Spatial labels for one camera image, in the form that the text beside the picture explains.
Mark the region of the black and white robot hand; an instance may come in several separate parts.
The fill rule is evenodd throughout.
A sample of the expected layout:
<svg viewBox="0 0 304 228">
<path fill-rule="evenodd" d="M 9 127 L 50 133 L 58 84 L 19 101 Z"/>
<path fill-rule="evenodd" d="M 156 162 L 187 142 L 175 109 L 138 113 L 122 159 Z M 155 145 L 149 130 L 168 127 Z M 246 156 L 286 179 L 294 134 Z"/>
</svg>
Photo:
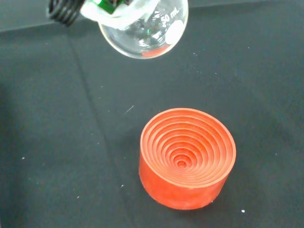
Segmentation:
<svg viewBox="0 0 304 228">
<path fill-rule="evenodd" d="M 147 20 L 157 0 L 50 0 L 48 19 L 70 26 L 79 15 L 101 25 L 123 30 L 138 19 Z"/>
</svg>

